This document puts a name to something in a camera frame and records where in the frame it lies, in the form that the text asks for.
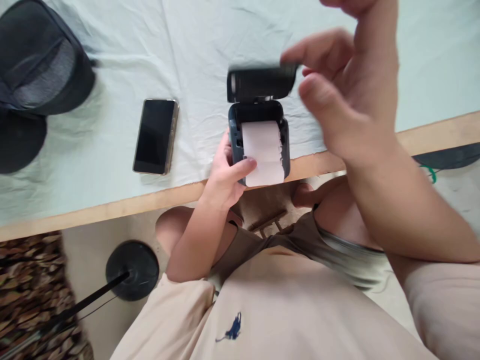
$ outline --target metal pole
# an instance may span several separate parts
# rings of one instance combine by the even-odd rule
[[[80,301],[78,304],[75,306],[66,309],[62,311],[58,316],[54,317],[50,321],[48,321],[44,326],[42,326],[37,332],[35,332],[32,336],[27,338],[25,341],[22,343],[18,344],[14,348],[10,349],[7,351],[5,354],[0,356],[0,360],[8,360],[14,357],[16,354],[21,352],[23,349],[25,349],[27,346],[30,344],[34,343],[35,341],[38,341],[41,337],[46,335],[50,330],[52,330],[54,327],[57,325],[61,324],[62,322],[68,320],[72,316],[76,315],[78,312],[81,310],[85,309],[88,305],[93,303],[95,300],[100,298],[101,296],[105,295],[107,292],[112,290],[114,287],[116,287],[118,284],[126,280],[130,276],[130,273],[124,272],[122,275],[116,277],[112,281],[110,281],[107,285],[104,287],[98,289],[95,291],[93,294],[87,296],[84,298],[82,301]]]

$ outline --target paper roll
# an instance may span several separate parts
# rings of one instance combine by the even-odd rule
[[[274,185],[284,182],[282,142],[276,121],[243,122],[241,124],[243,154],[254,158],[256,169],[246,176],[248,187]]]

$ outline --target hand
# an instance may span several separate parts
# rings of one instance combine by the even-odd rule
[[[219,210],[235,205],[245,186],[238,183],[257,167],[257,161],[246,158],[232,165],[232,146],[228,130],[223,134],[211,165],[210,178],[206,182],[202,200]]]
[[[398,145],[398,4],[320,2],[356,18],[355,36],[343,29],[314,34],[286,50],[280,61],[306,66],[298,92],[320,123],[328,150],[347,165],[370,165]]]

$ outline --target finger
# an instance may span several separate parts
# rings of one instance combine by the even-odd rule
[[[226,158],[226,162],[228,163],[229,166],[232,166],[232,148],[230,146],[227,146],[225,148],[225,158]]]
[[[298,87],[298,93],[307,109],[322,126],[340,129],[358,116],[337,88],[318,73],[309,74]]]
[[[304,67],[303,70],[301,71],[301,74],[306,77],[308,74],[314,73],[315,70],[312,70],[309,67]]]
[[[220,143],[218,144],[218,148],[216,149],[216,153],[214,157],[215,158],[225,157],[224,156],[225,148],[227,148],[229,144],[230,144],[230,136],[229,136],[229,130],[227,129],[223,133],[223,136],[221,137]]]
[[[328,7],[342,11],[358,20],[355,49],[373,54],[377,61],[397,60],[398,0],[320,0]]]
[[[303,39],[287,49],[282,54],[280,62],[303,64],[331,80],[348,64],[353,54],[352,34],[337,28]]]
[[[250,174],[257,167],[257,161],[248,157],[242,161],[237,162],[229,169],[229,178],[232,182],[237,182]]]
[[[220,144],[218,145],[218,149],[224,149],[226,146],[230,144],[230,135],[229,129],[225,130],[223,136],[221,137]]]

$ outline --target portable printer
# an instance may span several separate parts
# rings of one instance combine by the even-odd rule
[[[275,121],[280,131],[281,165],[284,178],[290,174],[289,124],[284,109],[275,99],[285,98],[295,82],[297,64],[271,67],[231,67],[226,80],[227,100],[233,103],[228,111],[233,164],[244,158],[242,124]],[[245,178],[239,181],[246,185]]]

